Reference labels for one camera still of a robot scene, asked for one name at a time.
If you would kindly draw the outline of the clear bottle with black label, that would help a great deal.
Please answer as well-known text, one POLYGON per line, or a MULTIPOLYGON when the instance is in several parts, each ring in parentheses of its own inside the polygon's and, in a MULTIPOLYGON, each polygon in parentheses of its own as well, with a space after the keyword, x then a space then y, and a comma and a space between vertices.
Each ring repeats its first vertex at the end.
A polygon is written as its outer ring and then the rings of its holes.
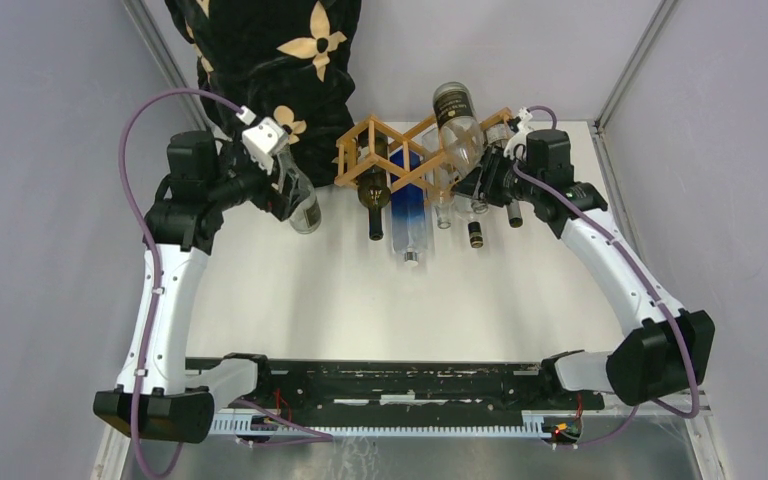
POLYGON ((432 108, 441 146, 457 178, 463 179, 476 168, 485 150, 470 92, 460 82, 443 83, 434 91, 432 108))

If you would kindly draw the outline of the clear bottle with dark label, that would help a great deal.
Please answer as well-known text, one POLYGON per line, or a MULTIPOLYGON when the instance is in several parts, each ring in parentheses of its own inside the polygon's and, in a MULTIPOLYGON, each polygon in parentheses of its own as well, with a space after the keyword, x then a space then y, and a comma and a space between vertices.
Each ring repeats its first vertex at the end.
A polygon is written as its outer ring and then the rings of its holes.
POLYGON ((291 149, 285 145, 277 153, 280 193, 288 199, 287 218, 300 234, 313 233, 321 224, 321 210, 312 181, 296 164, 291 149))

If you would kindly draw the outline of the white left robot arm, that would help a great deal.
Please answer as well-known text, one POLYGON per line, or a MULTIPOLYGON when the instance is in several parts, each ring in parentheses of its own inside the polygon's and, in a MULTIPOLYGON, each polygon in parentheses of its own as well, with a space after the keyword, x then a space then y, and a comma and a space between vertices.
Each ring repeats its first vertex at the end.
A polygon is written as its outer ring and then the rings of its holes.
POLYGON ((174 135, 169 172, 145 226, 144 286, 135 332, 111 390, 98 391, 93 413, 130 437, 197 444, 231 391, 250 407, 266 405, 273 379, 252 357, 230 354, 189 379, 186 342, 193 303, 224 211, 247 201, 284 220, 294 186, 288 143, 275 134, 245 134, 222 147, 206 131, 174 135))

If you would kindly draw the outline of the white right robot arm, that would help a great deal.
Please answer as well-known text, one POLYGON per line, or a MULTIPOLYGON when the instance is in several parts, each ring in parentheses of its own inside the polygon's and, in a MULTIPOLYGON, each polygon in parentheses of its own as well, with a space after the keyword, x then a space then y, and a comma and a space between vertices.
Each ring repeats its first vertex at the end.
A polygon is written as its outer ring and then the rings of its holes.
POLYGON ((489 146, 452 190, 489 205, 526 202, 585 266, 623 332, 607 352, 574 351, 543 361, 540 400, 562 408, 578 391, 615 395, 628 406, 652 402, 683 418, 701 410, 700 385, 715 325, 690 311, 646 268, 622 236, 597 188, 575 178, 571 140, 559 129, 518 133, 506 147, 489 146))

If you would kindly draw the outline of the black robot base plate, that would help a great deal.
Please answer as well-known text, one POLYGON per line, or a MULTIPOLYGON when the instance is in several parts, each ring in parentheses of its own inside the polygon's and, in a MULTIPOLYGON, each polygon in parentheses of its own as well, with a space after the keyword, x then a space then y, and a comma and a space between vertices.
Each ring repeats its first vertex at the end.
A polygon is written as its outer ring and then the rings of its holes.
POLYGON ((601 410, 602 394, 564 391, 540 364, 298 360, 252 355, 250 401, 310 428, 514 427, 525 411, 601 410))

